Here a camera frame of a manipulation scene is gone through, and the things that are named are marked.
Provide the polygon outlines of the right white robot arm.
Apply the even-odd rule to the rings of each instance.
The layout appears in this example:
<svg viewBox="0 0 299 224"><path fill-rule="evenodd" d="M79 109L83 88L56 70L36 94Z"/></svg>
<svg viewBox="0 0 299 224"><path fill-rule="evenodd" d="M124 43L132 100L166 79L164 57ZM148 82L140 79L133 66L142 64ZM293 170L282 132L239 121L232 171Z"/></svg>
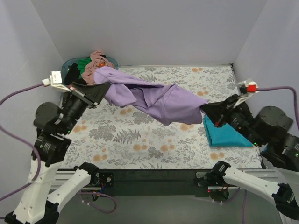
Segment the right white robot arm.
<svg viewBox="0 0 299 224"><path fill-rule="evenodd" d="M199 186L237 186L267 200L284 216L299 218L299 139L288 131L293 120L275 106L265 106L253 117L241 97L234 94L222 102L200 108L216 128L228 124L259 150L263 168L271 165L285 182L270 182L218 161L194 181Z"/></svg>

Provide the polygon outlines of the purple t shirt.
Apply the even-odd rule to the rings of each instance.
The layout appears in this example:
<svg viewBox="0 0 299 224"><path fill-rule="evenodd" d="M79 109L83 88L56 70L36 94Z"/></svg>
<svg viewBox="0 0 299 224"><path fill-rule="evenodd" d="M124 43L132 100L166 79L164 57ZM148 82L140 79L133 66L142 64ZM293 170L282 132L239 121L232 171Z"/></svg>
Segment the purple t shirt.
<svg viewBox="0 0 299 224"><path fill-rule="evenodd" d="M120 108L131 105L164 126L173 122L200 124L200 107L208 103L176 84L149 83L110 67L97 69L93 79L96 84L111 84L105 95L109 104Z"/></svg>

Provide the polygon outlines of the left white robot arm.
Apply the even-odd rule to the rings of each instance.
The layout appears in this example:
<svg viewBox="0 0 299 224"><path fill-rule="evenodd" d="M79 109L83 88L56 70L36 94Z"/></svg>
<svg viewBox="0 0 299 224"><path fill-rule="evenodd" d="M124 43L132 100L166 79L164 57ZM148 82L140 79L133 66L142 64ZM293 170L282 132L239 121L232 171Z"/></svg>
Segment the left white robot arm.
<svg viewBox="0 0 299 224"><path fill-rule="evenodd" d="M37 139L31 144L31 168L28 182L16 209L4 217L8 224L54 224L62 208L85 186L99 183L99 168L91 163L75 167L75 173L50 193L55 175L64 160L71 139L66 138L87 108L97 107L110 83L82 85L72 83L63 107L52 102L41 104L33 122Z"/></svg>

